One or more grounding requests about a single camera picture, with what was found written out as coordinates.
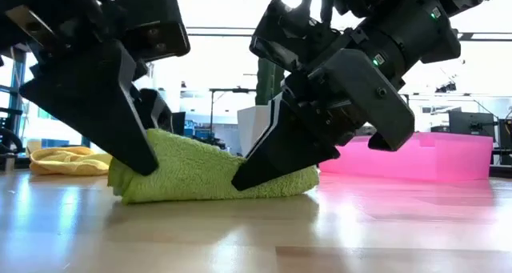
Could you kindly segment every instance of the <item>pink container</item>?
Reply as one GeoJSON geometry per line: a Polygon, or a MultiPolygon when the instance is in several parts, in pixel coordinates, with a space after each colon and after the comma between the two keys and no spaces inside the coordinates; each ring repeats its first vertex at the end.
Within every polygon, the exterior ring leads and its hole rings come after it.
{"type": "Polygon", "coordinates": [[[340,158],[320,164],[324,173],[451,182],[488,179],[491,137],[415,133],[397,152],[368,148],[370,136],[338,147],[340,158]]]}

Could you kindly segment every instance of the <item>screw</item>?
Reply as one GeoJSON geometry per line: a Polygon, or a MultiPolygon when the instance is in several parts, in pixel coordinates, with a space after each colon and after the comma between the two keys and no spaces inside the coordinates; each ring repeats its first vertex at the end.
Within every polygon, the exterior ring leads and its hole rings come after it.
{"type": "Polygon", "coordinates": [[[164,43],[157,44],[157,50],[164,51],[166,50],[167,46],[164,43]]]}
{"type": "Polygon", "coordinates": [[[155,36],[156,34],[158,34],[158,29],[151,29],[149,32],[150,36],[155,36]]]}
{"type": "Polygon", "coordinates": [[[384,88],[378,88],[377,89],[377,95],[380,98],[384,98],[387,95],[387,90],[384,88]]]}

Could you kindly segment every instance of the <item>window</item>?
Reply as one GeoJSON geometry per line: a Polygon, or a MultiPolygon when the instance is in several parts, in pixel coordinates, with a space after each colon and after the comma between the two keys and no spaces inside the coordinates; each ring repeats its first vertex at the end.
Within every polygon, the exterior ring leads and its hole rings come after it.
{"type": "MultiPolygon", "coordinates": [[[[0,92],[0,108],[9,108],[10,94],[6,92],[0,92]]],[[[0,118],[6,118],[7,113],[0,112],[0,118]]]]}
{"type": "Polygon", "coordinates": [[[249,37],[190,37],[190,53],[154,63],[157,87],[171,80],[186,83],[189,90],[256,87],[258,58],[249,51],[249,37]]]}
{"type": "Polygon", "coordinates": [[[453,107],[453,106],[422,106],[423,114],[433,114],[433,113],[447,113],[449,111],[457,111],[462,112],[461,107],[453,107]]]}
{"type": "Polygon", "coordinates": [[[36,60],[34,54],[27,54],[26,55],[26,62],[25,62],[25,78],[23,79],[23,82],[29,82],[30,80],[32,80],[34,78],[34,76],[32,75],[32,71],[30,70],[30,68],[37,64],[38,63],[38,60],[36,60]]]}
{"type": "Polygon", "coordinates": [[[13,78],[14,61],[2,56],[3,66],[0,67],[0,85],[11,86],[13,78]]]}
{"type": "Polygon", "coordinates": [[[44,119],[50,119],[50,120],[58,120],[54,116],[50,115],[50,113],[46,112],[45,110],[38,108],[38,117],[44,118],[44,119]]]}

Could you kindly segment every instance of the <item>green towel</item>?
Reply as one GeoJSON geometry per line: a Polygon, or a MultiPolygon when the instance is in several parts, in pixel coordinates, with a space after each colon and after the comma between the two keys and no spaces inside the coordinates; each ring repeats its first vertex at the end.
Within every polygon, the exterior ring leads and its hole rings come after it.
{"type": "Polygon", "coordinates": [[[220,151],[193,139],[150,129],[147,138],[160,166],[141,176],[113,159],[108,186],[124,203],[169,200],[270,198],[298,195],[318,185],[315,167],[271,180],[245,191],[237,191],[231,179],[244,158],[220,151]]]}

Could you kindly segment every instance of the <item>robotic arm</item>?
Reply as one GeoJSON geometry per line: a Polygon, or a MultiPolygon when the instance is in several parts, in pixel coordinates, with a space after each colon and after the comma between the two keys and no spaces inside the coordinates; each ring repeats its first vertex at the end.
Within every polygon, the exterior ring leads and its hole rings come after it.
{"type": "MultiPolygon", "coordinates": [[[[402,76],[420,60],[457,58],[449,17],[482,1],[322,0],[318,22],[311,0],[295,9],[273,0],[250,50],[291,74],[233,185],[245,190],[337,158],[335,146],[365,122],[378,131],[370,148],[396,151],[414,131],[397,93],[402,76]],[[333,10],[364,20],[339,32],[330,28],[333,10]]],[[[189,52],[178,1],[0,0],[0,11],[0,51],[26,44],[38,60],[20,94],[134,171],[153,172],[146,129],[171,130],[171,113],[158,92],[133,81],[146,62],[189,52]]]]}
{"type": "Polygon", "coordinates": [[[271,102],[270,126],[233,185],[244,190],[335,159],[364,123],[377,133],[369,148],[396,151],[414,132],[414,116],[397,91],[418,61],[457,58],[461,46],[449,18],[483,0],[322,0],[322,22],[310,0],[295,9],[273,0],[250,50],[291,74],[271,102]],[[364,20],[343,32],[330,28],[333,8],[364,20]]]}
{"type": "Polygon", "coordinates": [[[146,129],[170,130],[171,112],[133,81],[146,62],[189,52],[178,1],[0,0],[0,11],[0,51],[22,43],[38,60],[20,95],[138,173],[153,172],[146,129]]]}

